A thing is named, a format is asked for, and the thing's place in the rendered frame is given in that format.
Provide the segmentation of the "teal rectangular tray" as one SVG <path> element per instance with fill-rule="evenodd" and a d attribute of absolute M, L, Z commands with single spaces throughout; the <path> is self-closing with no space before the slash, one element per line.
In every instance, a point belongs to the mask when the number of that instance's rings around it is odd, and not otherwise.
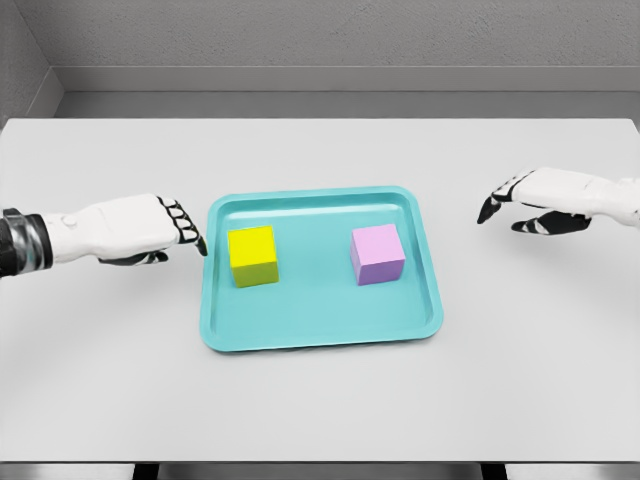
<path fill-rule="evenodd" d="M 356 228 L 396 226 L 406 262 L 398 280 L 356 283 Z M 238 288 L 232 230 L 272 226 L 280 279 Z M 443 307 L 419 204 L 398 186 L 232 194 L 207 218 L 199 332 L 220 352 L 424 339 Z"/>

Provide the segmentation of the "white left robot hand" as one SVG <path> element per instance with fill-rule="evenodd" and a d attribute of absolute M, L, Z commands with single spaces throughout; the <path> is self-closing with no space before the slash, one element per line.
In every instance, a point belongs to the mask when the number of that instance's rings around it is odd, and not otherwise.
<path fill-rule="evenodd" d="M 208 254 L 206 242 L 175 199 L 142 194 L 101 202 L 87 209 L 90 254 L 101 263 L 132 266 L 163 263 L 166 250 L 191 244 Z"/>

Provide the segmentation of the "pink cube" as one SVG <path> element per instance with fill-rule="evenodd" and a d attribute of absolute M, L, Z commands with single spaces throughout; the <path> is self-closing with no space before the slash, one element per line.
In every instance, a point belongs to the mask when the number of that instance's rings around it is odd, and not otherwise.
<path fill-rule="evenodd" d="M 398 280 L 406 257 L 396 225 L 354 229 L 350 258 L 358 286 Z"/>

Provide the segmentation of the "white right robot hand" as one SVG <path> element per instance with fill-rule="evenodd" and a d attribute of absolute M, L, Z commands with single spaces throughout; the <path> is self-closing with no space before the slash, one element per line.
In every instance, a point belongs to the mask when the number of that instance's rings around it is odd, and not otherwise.
<path fill-rule="evenodd" d="M 520 203 L 546 212 L 514 223 L 515 232 L 564 235 L 586 230 L 596 215 L 623 216 L 619 186 L 593 175 L 538 168 L 508 179 L 484 201 L 477 222 L 489 220 L 506 203 Z"/>

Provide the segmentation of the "yellow cube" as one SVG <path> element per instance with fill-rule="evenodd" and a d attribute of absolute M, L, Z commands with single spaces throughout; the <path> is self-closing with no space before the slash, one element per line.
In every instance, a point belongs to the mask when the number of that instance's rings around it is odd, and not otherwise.
<path fill-rule="evenodd" d="M 230 269 L 237 288 L 279 281 L 272 226 L 230 230 L 227 239 Z"/>

